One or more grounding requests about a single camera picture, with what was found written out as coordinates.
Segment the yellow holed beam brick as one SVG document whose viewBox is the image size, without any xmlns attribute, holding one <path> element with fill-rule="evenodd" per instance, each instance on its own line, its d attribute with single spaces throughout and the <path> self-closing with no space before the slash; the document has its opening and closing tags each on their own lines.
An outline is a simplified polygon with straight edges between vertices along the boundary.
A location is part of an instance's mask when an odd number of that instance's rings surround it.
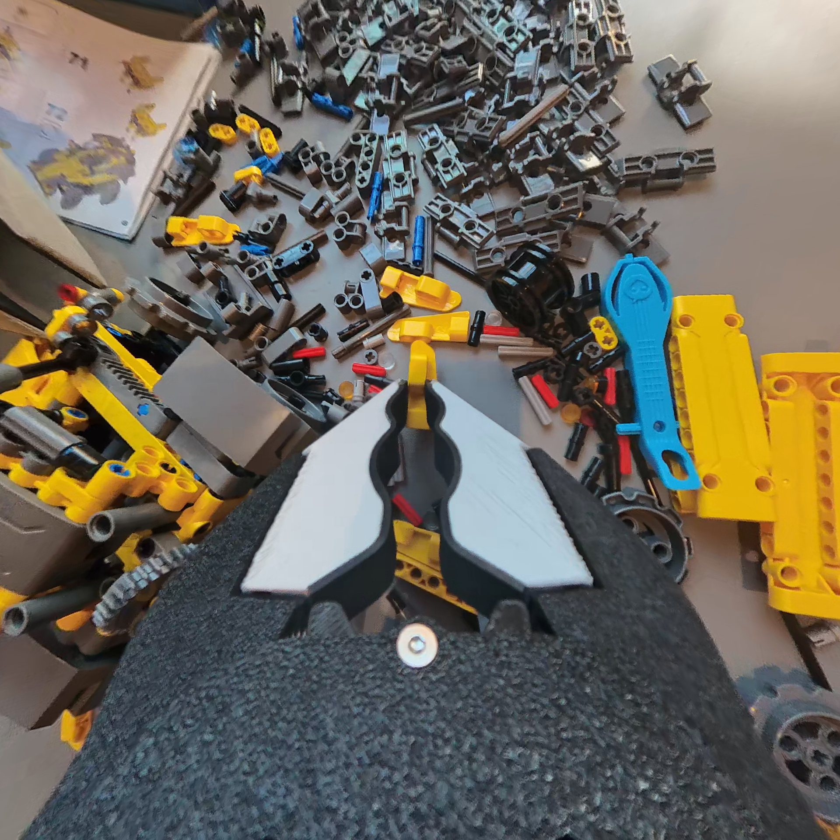
<svg viewBox="0 0 840 840">
<path fill-rule="evenodd" d="M 462 611 L 477 615 L 476 609 L 458 598 L 446 585 L 439 559 L 439 534 L 404 520 L 394 520 L 393 531 L 395 576 Z"/>
</svg>

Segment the blue brick separator tool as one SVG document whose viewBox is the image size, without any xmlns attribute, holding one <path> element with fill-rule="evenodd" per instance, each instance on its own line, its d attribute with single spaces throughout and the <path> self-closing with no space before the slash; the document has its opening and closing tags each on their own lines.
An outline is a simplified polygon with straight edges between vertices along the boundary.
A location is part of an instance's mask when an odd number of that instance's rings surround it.
<svg viewBox="0 0 840 840">
<path fill-rule="evenodd" d="M 633 420 L 616 431 L 637 437 L 647 463 L 671 491 L 698 490 L 700 477 L 679 437 L 665 340 L 673 293 L 648 257 L 620 258 L 602 287 L 601 312 L 612 325 L 634 393 Z"/>
</svg>

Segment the black wheel tyre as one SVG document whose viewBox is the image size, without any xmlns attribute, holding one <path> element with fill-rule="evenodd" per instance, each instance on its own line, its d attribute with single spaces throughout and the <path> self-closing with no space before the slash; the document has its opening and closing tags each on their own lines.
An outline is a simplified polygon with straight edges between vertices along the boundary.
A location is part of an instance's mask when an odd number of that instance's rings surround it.
<svg viewBox="0 0 840 840">
<path fill-rule="evenodd" d="M 489 300 L 503 318 L 525 333 L 539 331 L 574 296 L 570 269 L 540 242 L 520 246 L 488 280 Z"/>
</svg>

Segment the pile of grey brick pieces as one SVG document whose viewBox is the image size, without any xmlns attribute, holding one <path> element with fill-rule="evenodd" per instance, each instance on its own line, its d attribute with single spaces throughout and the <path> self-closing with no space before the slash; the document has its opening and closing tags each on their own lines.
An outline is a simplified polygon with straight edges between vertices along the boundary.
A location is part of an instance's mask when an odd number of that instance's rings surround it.
<svg viewBox="0 0 840 840">
<path fill-rule="evenodd" d="M 355 216 L 366 197 L 381 253 L 364 257 L 373 278 L 362 277 L 357 296 L 377 289 L 379 297 L 340 334 L 337 361 L 399 319 L 446 313 L 410 307 L 396 293 L 383 298 L 386 267 L 441 280 L 461 296 L 448 312 L 471 315 L 467 344 L 498 340 L 501 358 L 521 352 L 528 361 L 514 378 L 545 423 L 549 406 L 560 402 L 605 428 L 607 454 L 591 468 L 610 467 L 618 488 L 625 451 L 646 481 L 656 473 L 637 437 L 616 431 L 634 419 L 634 389 L 625 351 L 601 312 L 602 287 L 628 254 L 659 269 L 668 256 L 652 236 L 656 224 L 643 225 L 643 207 L 627 215 L 611 205 L 600 220 L 593 213 L 625 186 L 678 188 L 714 172 L 716 160 L 711 149 L 676 149 L 615 161 L 612 126 L 623 116 L 613 98 L 616 67 L 633 59 L 622 6 L 569 2 L 562 14 L 553 14 L 552 2 L 538 7 L 520 15 L 510 2 L 307 2 L 294 27 L 297 46 L 311 47 L 324 69 L 314 87 L 303 66 L 287 62 L 282 37 L 258 42 L 265 19 L 253 8 L 232 82 L 247 79 L 242 72 L 257 67 L 262 46 L 275 104 L 299 112 L 308 97 L 352 120 L 349 95 L 364 78 L 362 123 L 337 155 L 306 141 L 280 152 L 278 128 L 220 101 L 210 101 L 197 124 L 219 142 L 245 127 L 250 167 L 219 195 L 231 213 L 273 199 L 263 195 L 267 184 L 291 195 L 277 177 L 287 166 L 332 188 L 302 195 L 301 215 L 320 224 L 331 214 L 336 244 L 355 246 L 364 237 Z M 487 282 L 532 242 L 560 255 L 575 290 L 553 320 L 525 333 L 495 309 Z"/>
</svg>

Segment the instruction booklet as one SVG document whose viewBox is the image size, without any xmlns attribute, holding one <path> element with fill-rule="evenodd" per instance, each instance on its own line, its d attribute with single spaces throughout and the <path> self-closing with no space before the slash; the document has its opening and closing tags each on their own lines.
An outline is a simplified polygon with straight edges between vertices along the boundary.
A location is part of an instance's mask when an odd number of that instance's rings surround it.
<svg viewBox="0 0 840 840">
<path fill-rule="evenodd" d="M 220 60 L 63 3 L 2 1 L 2 162 L 64 221 L 131 240 Z"/>
</svg>

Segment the yellow brick vehicle model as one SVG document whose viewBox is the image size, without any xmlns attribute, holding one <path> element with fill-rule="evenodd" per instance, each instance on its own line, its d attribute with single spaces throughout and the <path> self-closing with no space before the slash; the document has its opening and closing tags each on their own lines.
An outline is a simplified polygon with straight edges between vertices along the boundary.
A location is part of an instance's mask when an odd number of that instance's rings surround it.
<svg viewBox="0 0 840 840">
<path fill-rule="evenodd" d="M 2 718 L 80 750 L 161 589 L 340 406 L 300 321 L 218 266 L 58 288 L 2 358 Z"/>
</svg>

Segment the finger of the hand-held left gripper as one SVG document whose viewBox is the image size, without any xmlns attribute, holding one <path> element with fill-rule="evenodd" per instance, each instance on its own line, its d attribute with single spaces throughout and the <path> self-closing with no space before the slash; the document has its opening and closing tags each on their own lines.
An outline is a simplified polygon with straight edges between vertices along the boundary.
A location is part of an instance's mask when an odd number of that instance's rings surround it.
<svg viewBox="0 0 840 840">
<path fill-rule="evenodd" d="M 13 334 L 28 340 L 49 341 L 46 337 L 45 326 L 44 322 L 26 311 L 24 317 L 20 318 L 1 308 L 1 333 Z"/>
<path fill-rule="evenodd" d="M 102 272 L 46 199 L 1 155 L 2 288 L 45 296 L 51 283 L 123 288 L 125 272 L 107 258 Z"/>
</svg>

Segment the black rubber tyre wheel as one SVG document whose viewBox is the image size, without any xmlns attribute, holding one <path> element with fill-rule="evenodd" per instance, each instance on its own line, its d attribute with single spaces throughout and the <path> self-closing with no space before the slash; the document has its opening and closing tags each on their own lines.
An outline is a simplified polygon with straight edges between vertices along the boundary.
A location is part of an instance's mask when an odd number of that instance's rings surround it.
<svg viewBox="0 0 840 840">
<path fill-rule="evenodd" d="M 839 822 L 839 695 L 774 665 L 736 679 L 755 731 L 783 776 L 826 823 Z"/>
</svg>

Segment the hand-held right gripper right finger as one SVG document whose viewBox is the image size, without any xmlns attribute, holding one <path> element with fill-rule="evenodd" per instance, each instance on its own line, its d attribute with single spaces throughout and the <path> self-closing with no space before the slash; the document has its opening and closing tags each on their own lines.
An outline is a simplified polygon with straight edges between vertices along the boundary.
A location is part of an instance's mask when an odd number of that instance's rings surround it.
<svg viewBox="0 0 840 840">
<path fill-rule="evenodd" d="M 425 385 L 440 500 L 444 581 L 479 614 L 517 600 L 589 590 L 592 572 L 529 456 L 529 448 L 437 381 Z"/>
</svg>

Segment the dark grey sprocket wheel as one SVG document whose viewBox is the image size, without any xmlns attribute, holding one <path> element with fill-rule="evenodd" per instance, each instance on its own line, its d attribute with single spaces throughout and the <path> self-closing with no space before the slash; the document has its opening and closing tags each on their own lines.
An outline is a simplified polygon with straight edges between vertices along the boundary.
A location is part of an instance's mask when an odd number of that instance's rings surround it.
<svg viewBox="0 0 840 840">
<path fill-rule="evenodd" d="M 605 493 L 602 502 L 647 545 L 675 583 L 682 584 L 693 548 L 680 515 L 638 488 Z"/>
</svg>

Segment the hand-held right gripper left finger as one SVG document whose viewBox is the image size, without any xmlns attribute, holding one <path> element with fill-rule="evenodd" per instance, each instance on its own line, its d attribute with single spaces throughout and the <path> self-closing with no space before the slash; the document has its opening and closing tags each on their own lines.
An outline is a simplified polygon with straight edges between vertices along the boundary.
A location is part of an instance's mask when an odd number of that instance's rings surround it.
<svg viewBox="0 0 840 840">
<path fill-rule="evenodd" d="M 243 594 L 335 602 L 355 617 L 385 593 L 396 567 L 388 485 L 405 422 L 406 383 L 395 381 L 308 448 Z"/>
</svg>

